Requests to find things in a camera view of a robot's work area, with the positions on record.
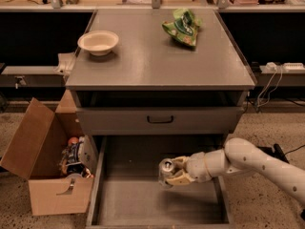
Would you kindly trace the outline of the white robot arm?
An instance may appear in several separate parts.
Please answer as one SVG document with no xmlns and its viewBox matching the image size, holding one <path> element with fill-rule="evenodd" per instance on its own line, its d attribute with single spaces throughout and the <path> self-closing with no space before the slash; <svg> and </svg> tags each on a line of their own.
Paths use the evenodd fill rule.
<svg viewBox="0 0 305 229">
<path fill-rule="evenodd" d="M 165 158 L 159 164 L 159 182 L 167 187 L 202 183 L 214 177 L 256 172 L 305 204 L 305 171 L 267 155 L 250 141 L 231 138 L 220 150 Z"/>
</svg>

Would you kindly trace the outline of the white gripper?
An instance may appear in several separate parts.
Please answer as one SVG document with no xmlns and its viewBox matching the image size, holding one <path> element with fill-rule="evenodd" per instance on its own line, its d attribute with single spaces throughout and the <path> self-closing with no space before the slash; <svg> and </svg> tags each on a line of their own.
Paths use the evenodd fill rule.
<svg viewBox="0 0 305 229">
<path fill-rule="evenodd" d="M 205 163 L 203 152 L 192 154 L 191 156 L 178 156 L 172 159 L 174 169 L 186 170 L 167 177 L 166 182 L 172 186 L 189 185 L 192 182 L 202 183 L 212 179 Z"/>
</svg>

